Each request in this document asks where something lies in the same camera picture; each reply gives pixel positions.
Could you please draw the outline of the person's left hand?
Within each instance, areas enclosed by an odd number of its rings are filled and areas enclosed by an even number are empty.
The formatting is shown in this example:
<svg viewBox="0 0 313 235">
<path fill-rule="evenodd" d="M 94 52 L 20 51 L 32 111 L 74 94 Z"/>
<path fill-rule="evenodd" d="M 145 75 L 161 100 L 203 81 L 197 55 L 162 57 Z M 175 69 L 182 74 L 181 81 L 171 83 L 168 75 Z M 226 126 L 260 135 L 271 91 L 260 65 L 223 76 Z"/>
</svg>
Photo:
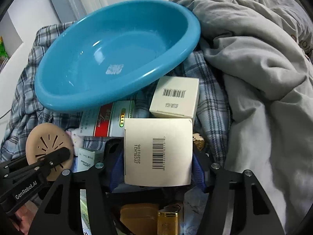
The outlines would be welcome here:
<svg viewBox="0 0 313 235">
<path fill-rule="evenodd" d="M 26 202 L 21 206 L 15 213 L 19 224 L 12 221 L 13 225 L 18 231 L 21 231 L 23 234 L 28 234 L 31 223 L 36 215 L 38 207 L 31 201 Z"/>
</svg>

